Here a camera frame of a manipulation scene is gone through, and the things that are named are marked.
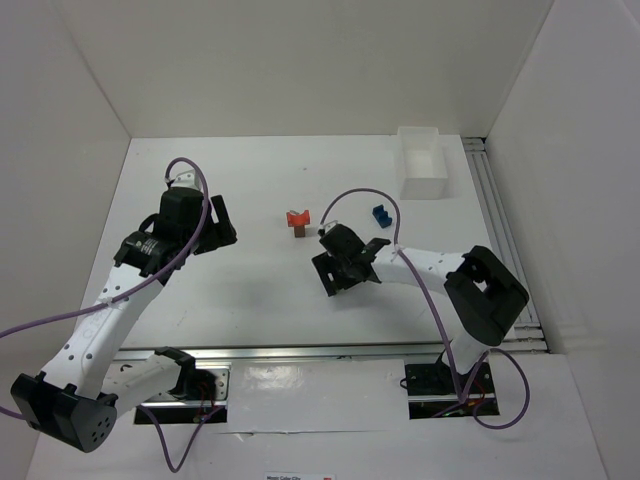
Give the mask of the blue wood block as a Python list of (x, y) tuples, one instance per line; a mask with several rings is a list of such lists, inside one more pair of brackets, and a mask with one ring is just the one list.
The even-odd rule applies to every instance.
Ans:
[(372, 208), (372, 216), (382, 229), (389, 228), (393, 224), (393, 219), (383, 205)]

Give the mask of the red wood block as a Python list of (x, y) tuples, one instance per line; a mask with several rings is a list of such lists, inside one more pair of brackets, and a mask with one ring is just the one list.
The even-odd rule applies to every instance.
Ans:
[(290, 210), (286, 213), (287, 225), (290, 228), (306, 227), (311, 223), (309, 210), (304, 210), (301, 213)]

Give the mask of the white perforated plastic bin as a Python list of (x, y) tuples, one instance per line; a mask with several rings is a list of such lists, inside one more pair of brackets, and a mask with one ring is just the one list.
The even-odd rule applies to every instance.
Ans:
[(448, 184), (440, 132), (435, 127), (399, 127), (394, 160), (401, 200), (440, 200)]

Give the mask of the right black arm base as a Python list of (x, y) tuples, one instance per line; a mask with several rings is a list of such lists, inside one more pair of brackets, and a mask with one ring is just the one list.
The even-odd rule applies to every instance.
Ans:
[(467, 400), (459, 403), (448, 368), (435, 357), (418, 356), (404, 361), (404, 376), (399, 381), (408, 397), (410, 420), (497, 416), (500, 413), (493, 373), (489, 362), (480, 366)]

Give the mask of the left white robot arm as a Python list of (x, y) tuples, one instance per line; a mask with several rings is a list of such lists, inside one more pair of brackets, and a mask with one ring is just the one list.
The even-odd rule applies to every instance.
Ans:
[(95, 451), (117, 418), (148, 399), (213, 402), (216, 376), (172, 347), (115, 373), (109, 368), (144, 310), (184, 264), (181, 251), (203, 254), (232, 245), (236, 231), (222, 196), (170, 187), (158, 213), (122, 242), (95, 309), (36, 375), (20, 374), (11, 396), (26, 423), (79, 451)]

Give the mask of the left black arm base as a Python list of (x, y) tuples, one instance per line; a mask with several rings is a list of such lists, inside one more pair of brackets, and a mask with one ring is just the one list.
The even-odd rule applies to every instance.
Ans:
[(160, 425), (196, 425), (207, 418), (207, 424), (227, 422), (227, 403), (231, 367), (221, 363), (198, 363), (203, 370), (179, 398), (160, 393), (144, 402)]

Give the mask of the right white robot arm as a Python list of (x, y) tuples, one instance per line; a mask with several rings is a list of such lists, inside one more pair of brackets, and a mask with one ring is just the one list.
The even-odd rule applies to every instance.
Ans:
[(328, 296), (373, 282), (423, 286), (449, 298), (459, 333), (442, 362), (468, 374), (481, 356), (502, 344), (530, 296), (494, 253), (476, 245), (467, 253), (401, 248), (387, 239), (363, 242), (343, 224), (319, 231), (325, 252), (312, 263)]

